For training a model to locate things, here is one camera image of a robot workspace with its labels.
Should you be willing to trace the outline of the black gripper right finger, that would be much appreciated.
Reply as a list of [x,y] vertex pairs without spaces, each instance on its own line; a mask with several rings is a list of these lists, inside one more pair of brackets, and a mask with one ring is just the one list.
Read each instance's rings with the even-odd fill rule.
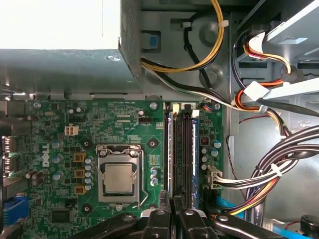
[[212,220],[201,210],[185,206],[182,195],[173,197],[178,236],[182,239],[283,239],[282,235],[232,215],[217,214]]

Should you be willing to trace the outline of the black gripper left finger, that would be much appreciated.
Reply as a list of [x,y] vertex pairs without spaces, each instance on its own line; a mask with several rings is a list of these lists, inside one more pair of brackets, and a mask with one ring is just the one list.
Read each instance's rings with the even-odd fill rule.
[[72,239],[169,239],[171,238],[171,206],[169,192],[159,193],[159,207],[142,211],[141,216],[129,213],[108,218],[85,229]]

